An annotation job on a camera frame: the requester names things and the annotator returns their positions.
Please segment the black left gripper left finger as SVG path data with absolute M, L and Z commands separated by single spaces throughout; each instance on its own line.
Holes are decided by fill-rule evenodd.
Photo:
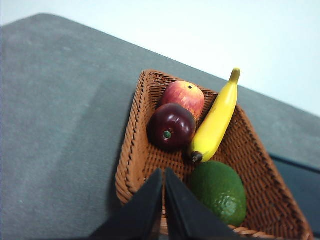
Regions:
M 158 168 L 116 214 L 91 234 L 92 240 L 150 240 L 159 235 L 163 208 L 162 171 Z

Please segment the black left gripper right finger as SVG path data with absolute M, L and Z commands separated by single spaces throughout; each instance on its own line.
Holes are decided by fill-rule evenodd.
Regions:
M 205 207 L 171 168 L 165 170 L 165 208 L 171 240 L 241 240 Z

